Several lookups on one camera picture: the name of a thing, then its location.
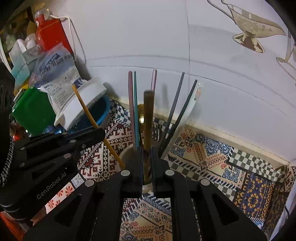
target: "metal screw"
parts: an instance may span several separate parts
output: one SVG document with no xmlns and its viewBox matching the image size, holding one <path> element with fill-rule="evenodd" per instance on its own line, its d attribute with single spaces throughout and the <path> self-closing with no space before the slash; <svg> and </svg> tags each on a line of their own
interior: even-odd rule
<svg viewBox="0 0 296 241">
<path fill-rule="evenodd" d="M 87 186 L 87 187 L 91 187 L 93 184 L 94 184 L 94 180 L 92 180 L 92 179 L 88 179 L 88 180 L 86 180 L 85 181 L 85 186 Z"/>
<path fill-rule="evenodd" d="M 64 155 L 64 158 L 69 158 L 69 157 L 71 157 L 71 153 L 66 153 L 66 154 Z"/>
<path fill-rule="evenodd" d="M 123 171 L 121 171 L 120 174 L 121 174 L 122 176 L 126 177 L 126 176 L 128 176 L 128 175 L 130 174 L 130 172 L 129 172 L 129 170 L 123 170 Z"/>
<path fill-rule="evenodd" d="M 208 179 L 202 179 L 201 181 L 200 181 L 200 183 L 202 184 L 202 185 L 204 185 L 204 186 L 209 186 L 210 185 L 210 181 L 208 180 Z"/>
<path fill-rule="evenodd" d="M 171 170 L 171 169 L 166 170 L 165 173 L 166 173 L 166 175 L 168 175 L 168 176 L 173 176 L 173 175 L 175 174 L 175 172 L 174 172 L 173 170 Z"/>
</svg>

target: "red bottle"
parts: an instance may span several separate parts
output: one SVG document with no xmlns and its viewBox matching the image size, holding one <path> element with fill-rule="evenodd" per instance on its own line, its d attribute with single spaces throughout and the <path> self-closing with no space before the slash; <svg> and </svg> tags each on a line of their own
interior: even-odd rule
<svg viewBox="0 0 296 241">
<path fill-rule="evenodd" d="M 44 14 L 40 10 L 35 14 L 35 19 L 38 26 L 36 31 L 36 42 L 43 48 L 43 50 L 50 50 L 62 42 L 63 46 L 71 54 L 73 53 L 59 19 L 45 20 Z"/>
</svg>

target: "yellow chopstick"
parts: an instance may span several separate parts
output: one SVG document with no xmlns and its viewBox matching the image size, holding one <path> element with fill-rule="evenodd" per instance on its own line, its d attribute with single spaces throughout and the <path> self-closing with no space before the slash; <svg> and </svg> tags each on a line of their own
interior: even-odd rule
<svg viewBox="0 0 296 241">
<path fill-rule="evenodd" d="M 82 100 L 82 98 L 81 98 L 81 96 L 80 96 L 80 94 L 79 94 L 79 92 L 78 92 L 76 86 L 75 86 L 75 85 L 72 85 L 72 89 L 74 90 L 74 92 L 75 92 L 75 94 L 76 94 L 76 96 L 77 96 L 77 98 L 78 98 L 78 100 L 79 100 L 79 102 L 80 102 L 80 104 L 81 104 L 81 106 L 82 106 L 82 108 L 83 108 L 83 110 L 84 110 L 86 116 L 87 116 L 88 119 L 89 119 L 89 121 L 91 122 L 91 124 L 93 125 L 94 128 L 98 128 L 99 126 L 97 125 L 97 123 L 95 122 L 95 120 L 94 120 L 93 117 L 91 116 L 91 114 L 90 114 L 88 108 L 87 108 L 86 105 L 84 104 L 84 102 L 83 102 L 83 100 Z M 117 155 L 116 151 L 113 149 L 113 147 L 110 145 L 110 143 L 107 141 L 106 138 L 104 138 L 104 144 L 107 146 L 107 148 L 109 149 L 109 151 L 111 152 L 111 154 L 115 157 L 115 159 L 118 161 L 118 163 L 119 163 L 121 169 L 124 170 L 124 168 L 125 168 L 124 163 L 122 162 L 122 160 L 121 160 L 120 157 Z"/>
</svg>

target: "beige wall trim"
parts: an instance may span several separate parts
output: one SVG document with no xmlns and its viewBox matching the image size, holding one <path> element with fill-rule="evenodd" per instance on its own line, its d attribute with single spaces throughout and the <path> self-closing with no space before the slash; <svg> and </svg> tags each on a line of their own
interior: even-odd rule
<svg viewBox="0 0 296 241">
<path fill-rule="evenodd" d="M 110 98 L 117 101 L 118 103 L 120 103 L 123 108 L 129 109 L 128 99 L 114 98 L 114 97 L 110 97 Z M 168 112 L 154 109 L 154 116 L 156 118 L 159 118 L 162 120 L 167 120 L 168 115 L 169 115 Z M 174 115 L 173 119 L 172 119 L 172 123 L 175 123 L 176 119 L 177 119 L 177 116 Z M 278 168 L 283 165 L 287 165 L 287 166 L 292 165 L 287 160 L 285 160 L 279 156 L 276 156 L 276 155 L 274 155 L 274 154 L 272 154 L 272 153 L 270 153 L 258 146 L 250 144 L 246 141 L 243 141 L 237 137 L 226 134 L 222 131 L 216 130 L 212 127 L 205 126 L 203 124 L 196 123 L 194 121 L 189 120 L 186 123 L 186 128 L 188 128 L 196 133 L 203 134 L 204 136 L 207 136 L 211 139 L 221 141 L 227 145 L 230 145 L 234 148 L 240 149 L 240 150 L 247 152 L 251 155 L 254 155 L 260 159 L 268 161 L 273 166 L 273 168 Z"/>
</svg>

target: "plastic bag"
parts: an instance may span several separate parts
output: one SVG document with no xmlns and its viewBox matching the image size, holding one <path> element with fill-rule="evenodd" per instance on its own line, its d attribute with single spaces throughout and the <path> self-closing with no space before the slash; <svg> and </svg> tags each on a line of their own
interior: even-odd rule
<svg viewBox="0 0 296 241">
<path fill-rule="evenodd" d="M 73 93 L 71 85 L 79 88 L 85 82 L 78 73 L 72 55 L 60 43 L 38 58 L 29 85 L 48 93 L 59 112 Z"/>
</svg>

